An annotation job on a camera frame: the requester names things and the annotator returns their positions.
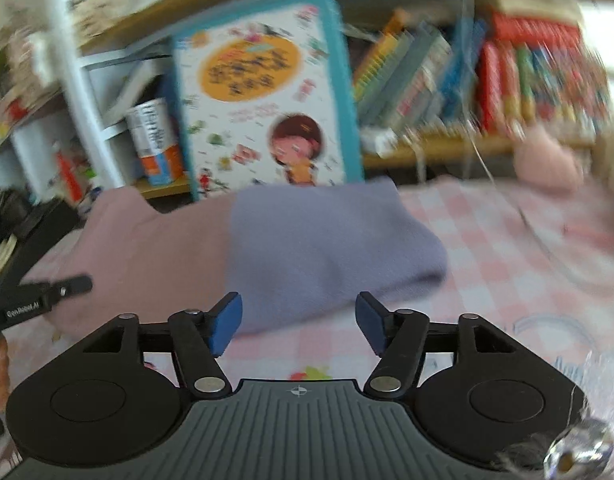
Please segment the pink and purple sweater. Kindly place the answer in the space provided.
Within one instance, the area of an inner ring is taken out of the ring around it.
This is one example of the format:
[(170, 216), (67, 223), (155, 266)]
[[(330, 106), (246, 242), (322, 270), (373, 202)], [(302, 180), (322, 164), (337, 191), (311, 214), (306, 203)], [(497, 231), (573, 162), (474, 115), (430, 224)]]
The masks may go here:
[(253, 185), (170, 212), (135, 188), (100, 195), (84, 227), (65, 236), (28, 281), (92, 278), (49, 313), (81, 338), (114, 316), (147, 323), (206, 311), (237, 292), (244, 334), (301, 323), (352, 304), (425, 297), (447, 275), (440, 239), (386, 178), (335, 186)]

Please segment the pink checkered tablecloth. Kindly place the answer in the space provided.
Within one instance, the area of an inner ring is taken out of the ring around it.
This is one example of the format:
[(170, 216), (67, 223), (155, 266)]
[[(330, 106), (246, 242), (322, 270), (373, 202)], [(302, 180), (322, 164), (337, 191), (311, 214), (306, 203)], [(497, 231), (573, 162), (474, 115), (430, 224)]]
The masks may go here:
[[(614, 348), (614, 198), (602, 188), (557, 197), (443, 178), (399, 196), (448, 255), (440, 289), (408, 308), (438, 322), (477, 313), (572, 379), (588, 353)], [(301, 385), (363, 380), (375, 362), (348, 304), (238, 335), (220, 359), (232, 382)]]

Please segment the white and orange box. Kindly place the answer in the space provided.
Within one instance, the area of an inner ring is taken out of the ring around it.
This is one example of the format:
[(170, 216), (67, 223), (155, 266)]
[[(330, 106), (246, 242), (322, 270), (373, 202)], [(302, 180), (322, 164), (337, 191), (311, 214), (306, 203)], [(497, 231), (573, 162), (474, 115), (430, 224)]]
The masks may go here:
[(158, 98), (131, 107), (126, 119), (148, 183), (168, 185), (182, 177), (182, 153), (166, 101)]

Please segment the pink plush toy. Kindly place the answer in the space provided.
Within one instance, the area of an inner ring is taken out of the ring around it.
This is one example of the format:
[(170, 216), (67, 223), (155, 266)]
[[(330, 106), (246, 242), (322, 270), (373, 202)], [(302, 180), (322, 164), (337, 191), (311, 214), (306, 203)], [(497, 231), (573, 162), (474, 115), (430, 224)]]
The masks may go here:
[(513, 166), (518, 180), (553, 193), (572, 193), (584, 184), (584, 170), (574, 152), (542, 125), (525, 131), (516, 142)]

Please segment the children's picture book teal border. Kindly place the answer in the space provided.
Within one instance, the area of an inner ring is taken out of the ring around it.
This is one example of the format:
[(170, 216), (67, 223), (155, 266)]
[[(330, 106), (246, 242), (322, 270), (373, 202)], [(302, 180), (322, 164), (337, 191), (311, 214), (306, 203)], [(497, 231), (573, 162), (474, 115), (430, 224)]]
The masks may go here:
[(256, 184), (363, 179), (335, 0), (243, 0), (172, 38), (196, 200)]

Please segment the row of leaning books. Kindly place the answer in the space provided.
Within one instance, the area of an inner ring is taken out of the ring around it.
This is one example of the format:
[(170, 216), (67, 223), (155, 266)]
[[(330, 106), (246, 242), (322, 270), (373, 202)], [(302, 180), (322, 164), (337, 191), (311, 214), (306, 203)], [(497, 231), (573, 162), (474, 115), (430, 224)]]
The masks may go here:
[(466, 122), (487, 32), (482, 18), (459, 18), (444, 32), (396, 9), (354, 71), (359, 125), (402, 133)]

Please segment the wooden and white bookshelf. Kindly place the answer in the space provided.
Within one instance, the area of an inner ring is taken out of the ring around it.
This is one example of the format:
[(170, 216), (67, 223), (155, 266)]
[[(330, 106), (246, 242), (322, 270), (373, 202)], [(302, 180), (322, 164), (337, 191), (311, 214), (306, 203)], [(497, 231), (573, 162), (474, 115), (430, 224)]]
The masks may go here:
[[(374, 0), (381, 6), (385, 0)], [(60, 92), (100, 188), (179, 158), (136, 151), (124, 116), (138, 92), (100, 105), (90, 76), (155, 79), (170, 85), (160, 117), (186, 112), (203, 129), (209, 115), (253, 151), (256, 124), (283, 114), (318, 118), (334, 145), (325, 184), (362, 176), (352, 117), (351, 77), (336, 0), (0, 0), (0, 123), (9, 125)]]

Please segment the red books row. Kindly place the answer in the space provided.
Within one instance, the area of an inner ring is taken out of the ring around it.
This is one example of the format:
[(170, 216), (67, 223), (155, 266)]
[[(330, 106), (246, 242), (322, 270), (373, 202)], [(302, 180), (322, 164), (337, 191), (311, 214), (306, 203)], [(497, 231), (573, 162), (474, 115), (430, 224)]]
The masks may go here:
[(595, 136), (605, 126), (606, 69), (584, 46), (578, 24), (492, 12), (476, 25), (484, 38), (475, 105), (486, 133), (546, 122)]

